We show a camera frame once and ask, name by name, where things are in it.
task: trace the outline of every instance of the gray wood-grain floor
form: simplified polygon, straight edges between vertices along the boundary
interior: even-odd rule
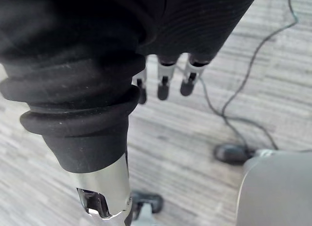
[[[285,150],[312,148],[312,0],[293,0],[293,6],[300,23],[261,49],[248,85],[228,109],[260,122]],[[239,86],[261,39],[291,21],[287,0],[255,1],[203,75],[215,106]],[[185,61],[182,56],[179,64]],[[192,96],[180,95],[181,79],[176,72],[168,101],[159,103],[150,57],[148,103],[130,118],[132,187],[162,194],[165,208],[157,217],[165,225],[233,226],[242,171],[215,161],[212,149],[237,140],[207,108],[200,84]],[[42,138],[20,125],[26,110],[0,98],[0,225],[92,225]],[[238,127],[250,145],[271,147],[261,131]]]

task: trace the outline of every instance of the black cable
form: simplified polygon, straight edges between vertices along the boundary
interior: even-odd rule
[[[269,34],[266,38],[264,38],[260,44],[258,45],[258,47],[255,49],[254,53],[253,53],[253,56],[250,60],[250,63],[249,63],[249,67],[247,69],[247,72],[246,72],[246,75],[240,85],[240,87],[234,92],[234,94],[225,102],[225,104],[223,105],[222,109],[221,109],[221,112],[219,112],[211,103],[210,99],[209,99],[209,96],[208,96],[208,91],[207,91],[207,87],[206,87],[206,84],[204,82],[204,80],[202,78],[199,78],[200,82],[202,83],[202,86],[203,86],[203,90],[204,90],[204,95],[205,95],[205,99],[207,101],[207,104],[209,106],[209,108],[218,116],[222,117],[224,122],[226,123],[226,125],[231,128],[231,130],[242,140],[246,150],[249,150],[249,147],[248,147],[248,144],[247,144],[247,141],[246,139],[244,138],[244,136],[237,130],[237,128],[232,125],[229,120],[232,120],[232,121],[237,121],[237,122],[241,122],[241,123],[247,123],[247,124],[250,124],[250,125],[253,125],[259,129],[261,129],[265,135],[268,137],[268,139],[270,140],[273,148],[275,150],[278,150],[278,146],[277,144],[275,143],[273,137],[269,134],[269,132],[267,131],[267,129],[265,127],[263,127],[262,125],[258,124],[257,122],[255,121],[252,121],[252,120],[249,120],[249,119],[246,119],[246,118],[241,118],[241,117],[232,117],[232,116],[227,116],[225,114],[226,112],[226,109],[227,107],[229,106],[229,104],[236,98],[236,96],[243,90],[243,88],[245,87],[246,83],[247,83],[247,80],[250,76],[250,72],[252,70],[252,67],[253,67],[253,64],[254,64],[254,61],[257,57],[257,54],[259,52],[259,50],[261,49],[261,47],[270,39],[272,38],[273,36],[277,35],[278,33],[296,25],[298,23],[298,17],[296,16],[296,14],[294,13],[293,11],[293,7],[292,7],[292,0],[288,0],[288,7],[289,7],[289,10],[292,14],[292,17],[294,19],[294,21],[284,27],[281,27],[279,29],[277,29],[276,31],[272,32],[271,34]]]

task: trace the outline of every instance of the black wheel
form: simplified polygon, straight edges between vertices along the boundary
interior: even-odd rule
[[[147,101],[146,88],[143,88],[143,82],[141,79],[137,79],[136,84],[140,88],[140,91],[141,91],[138,103],[145,104]]]
[[[133,191],[131,195],[133,200],[133,210],[136,212],[136,215],[139,215],[143,204],[151,204],[153,214],[160,213],[163,208],[164,200],[159,194]]]
[[[194,80],[196,76],[196,73],[191,73],[187,82],[182,81],[180,92],[183,96],[189,96],[192,94],[194,89]]]
[[[158,85],[157,96],[160,100],[166,100],[169,96],[168,77],[164,76],[161,85]]]
[[[214,157],[231,165],[243,165],[253,152],[238,144],[221,144],[214,148]]]

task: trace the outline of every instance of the ribbed black fabric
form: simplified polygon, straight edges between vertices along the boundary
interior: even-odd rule
[[[102,169],[126,151],[144,56],[212,60],[252,1],[0,0],[0,91],[63,168]]]

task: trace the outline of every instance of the black flexible sleeve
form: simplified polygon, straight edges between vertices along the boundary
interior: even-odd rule
[[[43,135],[70,172],[102,169],[127,148],[144,31],[112,0],[0,0],[0,84],[26,102],[21,123]]]

